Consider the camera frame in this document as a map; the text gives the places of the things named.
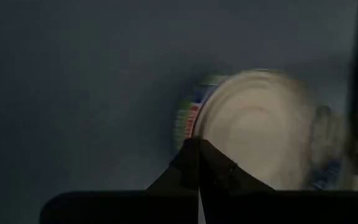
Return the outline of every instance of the can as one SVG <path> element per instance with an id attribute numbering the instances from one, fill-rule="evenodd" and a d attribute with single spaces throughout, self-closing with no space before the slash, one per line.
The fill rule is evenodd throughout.
<path id="1" fill-rule="evenodd" d="M 311 170 L 324 167 L 313 160 L 310 143 L 317 108 L 304 84 L 282 72 L 213 75 L 178 110 L 175 147 L 179 150 L 184 139 L 199 136 L 274 189 L 304 189 L 311 184 L 307 177 L 319 181 Z M 323 146 L 314 142 L 316 148 Z"/>

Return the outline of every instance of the can label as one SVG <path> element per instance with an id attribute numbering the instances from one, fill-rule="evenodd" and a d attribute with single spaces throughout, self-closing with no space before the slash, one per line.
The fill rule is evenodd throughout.
<path id="1" fill-rule="evenodd" d="M 224 75 L 210 75 L 196 85 L 177 111 L 175 120 L 175 148 L 180 150 L 183 141 L 193 136 L 195 123 L 203 105 L 213 91 L 226 79 Z"/>

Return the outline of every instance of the can lid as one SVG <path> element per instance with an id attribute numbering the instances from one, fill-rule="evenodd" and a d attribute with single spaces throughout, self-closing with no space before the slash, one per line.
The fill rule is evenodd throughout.
<path id="1" fill-rule="evenodd" d="M 274 189 L 300 189 L 314 109 L 301 83 L 269 70 L 244 71 L 210 96 L 195 133 Z"/>

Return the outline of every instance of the blue wall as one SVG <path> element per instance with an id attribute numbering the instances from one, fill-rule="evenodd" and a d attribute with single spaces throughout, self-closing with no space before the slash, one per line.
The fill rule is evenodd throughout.
<path id="1" fill-rule="evenodd" d="M 0 0 L 0 223 L 60 192 L 146 188 L 209 72 L 285 69 L 345 113 L 357 3 Z"/>

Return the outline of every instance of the black object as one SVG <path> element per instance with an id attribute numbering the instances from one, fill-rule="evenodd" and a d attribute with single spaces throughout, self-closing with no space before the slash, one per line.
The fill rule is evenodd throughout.
<path id="1" fill-rule="evenodd" d="M 358 221 L 358 193 L 277 192 L 208 141 L 187 139 L 145 191 L 72 192 L 51 199 L 41 224 Z"/>

